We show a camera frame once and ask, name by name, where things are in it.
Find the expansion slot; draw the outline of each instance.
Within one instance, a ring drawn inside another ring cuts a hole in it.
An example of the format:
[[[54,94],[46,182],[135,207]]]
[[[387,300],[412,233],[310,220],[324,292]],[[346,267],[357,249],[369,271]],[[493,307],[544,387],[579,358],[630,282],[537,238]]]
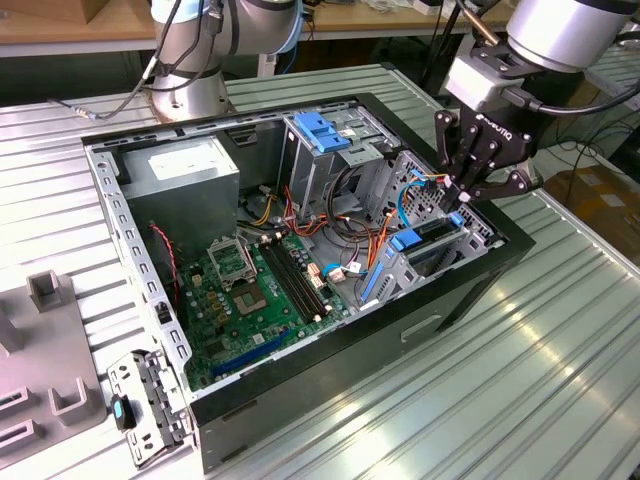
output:
[[[281,333],[279,336],[274,338],[273,340],[265,343],[264,345],[260,345],[253,350],[243,353],[237,358],[230,360],[222,365],[218,365],[217,367],[213,367],[211,369],[211,378],[215,378],[218,375],[222,375],[223,373],[228,373],[236,368],[244,367],[247,363],[250,363],[263,355],[267,355],[282,346],[283,340],[291,333],[291,330],[287,330]]]

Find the gray plastic holder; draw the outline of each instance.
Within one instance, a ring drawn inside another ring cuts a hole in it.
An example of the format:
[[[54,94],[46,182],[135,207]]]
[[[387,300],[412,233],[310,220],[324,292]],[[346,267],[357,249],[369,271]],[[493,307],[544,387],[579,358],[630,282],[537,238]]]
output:
[[[0,470],[101,423],[106,408],[71,279],[0,293]]]

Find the yellow cable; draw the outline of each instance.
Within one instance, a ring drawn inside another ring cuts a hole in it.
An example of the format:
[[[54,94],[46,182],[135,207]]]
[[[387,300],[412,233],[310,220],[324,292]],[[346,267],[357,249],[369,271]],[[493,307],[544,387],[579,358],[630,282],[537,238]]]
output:
[[[273,202],[274,198],[275,197],[273,195],[269,195],[267,200],[267,207],[264,210],[264,214],[262,215],[262,217],[260,217],[259,220],[256,220],[255,222],[253,222],[253,225],[255,225],[256,227],[259,227],[267,223],[267,220],[269,220],[269,216],[271,215],[271,203]]]

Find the green motherboard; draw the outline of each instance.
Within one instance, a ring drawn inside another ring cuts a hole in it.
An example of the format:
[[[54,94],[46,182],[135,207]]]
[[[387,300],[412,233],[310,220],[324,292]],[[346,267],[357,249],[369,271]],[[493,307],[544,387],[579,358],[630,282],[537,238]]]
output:
[[[229,274],[233,269],[243,268],[244,261],[238,258],[235,247],[212,254],[218,271],[210,256],[185,265],[180,275],[187,303],[185,330],[193,352],[186,365],[192,390],[207,387],[349,315],[330,285],[317,290],[312,286],[306,268],[312,260],[300,240],[290,235],[280,245],[291,256],[304,281],[317,291],[326,314],[310,321],[296,310],[296,303],[285,293],[258,245],[247,248],[255,266],[255,281],[236,282],[229,291],[222,286],[220,272]]]

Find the slotted aluminum surface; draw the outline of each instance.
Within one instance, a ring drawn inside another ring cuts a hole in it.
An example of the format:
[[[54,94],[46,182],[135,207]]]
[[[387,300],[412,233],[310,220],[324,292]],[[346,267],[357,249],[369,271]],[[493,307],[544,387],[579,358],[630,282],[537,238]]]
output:
[[[436,104],[413,88],[379,66],[229,83],[244,111],[373,92],[431,141]],[[107,399],[106,368],[148,340],[78,138],[153,123],[142,98],[110,124],[0,110],[0,288],[48,268],[72,276]],[[544,195],[498,203],[537,244],[466,318],[212,477],[626,478],[640,460],[638,272]],[[110,416],[0,478],[198,478],[199,462],[184,447],[136,472]]]
[[[640,71],[640,50],[611,47],[586,72],[587,79],[610,96],[633,88]],[[640,95],[626,102],[633,110],[640,109]]]

